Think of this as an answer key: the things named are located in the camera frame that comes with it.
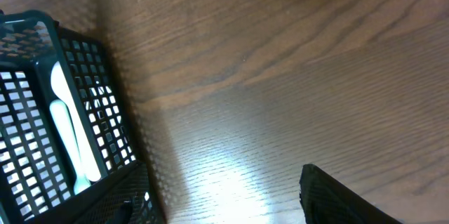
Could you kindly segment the pale green plastic fork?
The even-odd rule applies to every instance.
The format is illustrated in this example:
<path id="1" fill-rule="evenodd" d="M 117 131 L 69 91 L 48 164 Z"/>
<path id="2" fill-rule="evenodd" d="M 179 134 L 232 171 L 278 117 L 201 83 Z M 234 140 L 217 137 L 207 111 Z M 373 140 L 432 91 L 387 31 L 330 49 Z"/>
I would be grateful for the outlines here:
<path id="1" fill-rule="evenodd" d="M 59 99 L 50 103 L 49 110 L 76 174 L 73 191 L 77 195 L 89 188 L 91 183 L 87 179 L 81 164 L 74 127 L 69 118 L 69 111 L 66 104 Z"/>

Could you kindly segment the small white plastic spoon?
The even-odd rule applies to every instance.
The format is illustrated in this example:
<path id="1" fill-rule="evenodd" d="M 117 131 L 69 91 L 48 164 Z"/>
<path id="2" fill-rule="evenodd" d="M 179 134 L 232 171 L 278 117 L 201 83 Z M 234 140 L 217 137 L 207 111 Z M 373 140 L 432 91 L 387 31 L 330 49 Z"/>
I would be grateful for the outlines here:
<path id="1" fill-rule="evenodd" d="M 98 164 L 93 155 L 93 151 L 89 140 L 86 135 L 86 131 L 81 123 L 80 115 L 74 104 L 74 98 L 68 87 L 67 80 L 62 71 L 60 63 L 57 61 L 51 71 L 51 88 L 56 96 L 63 101 L 68 110 L 74 127 L 74 133 L 76 136 L 76 143 L 80 154 L 81 164 L 83 171 L 86 174 L 87 179 L 96 182 L 101 179 L 101 173 L 98 168 Z"/>

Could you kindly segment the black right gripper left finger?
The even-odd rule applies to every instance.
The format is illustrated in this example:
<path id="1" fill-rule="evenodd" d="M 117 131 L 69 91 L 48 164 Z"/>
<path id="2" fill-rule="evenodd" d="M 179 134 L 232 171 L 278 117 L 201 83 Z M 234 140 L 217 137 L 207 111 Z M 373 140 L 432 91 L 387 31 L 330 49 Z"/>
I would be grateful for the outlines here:
<path id="1" fill-rule="evenodd" d="M 149 179 L 142 162 L 129 164 L 28 223 L 148 223 Z"/>

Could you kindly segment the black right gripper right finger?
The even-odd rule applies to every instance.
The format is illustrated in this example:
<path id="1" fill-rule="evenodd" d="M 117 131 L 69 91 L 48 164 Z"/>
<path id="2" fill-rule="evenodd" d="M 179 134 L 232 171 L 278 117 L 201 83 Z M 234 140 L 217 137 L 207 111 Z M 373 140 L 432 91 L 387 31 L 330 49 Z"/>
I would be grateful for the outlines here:
<path id="1" fill-rule="evenodd" d="M 300 203 L 306 224 L 400 224 L 314 164 L 302 167 Z"/>

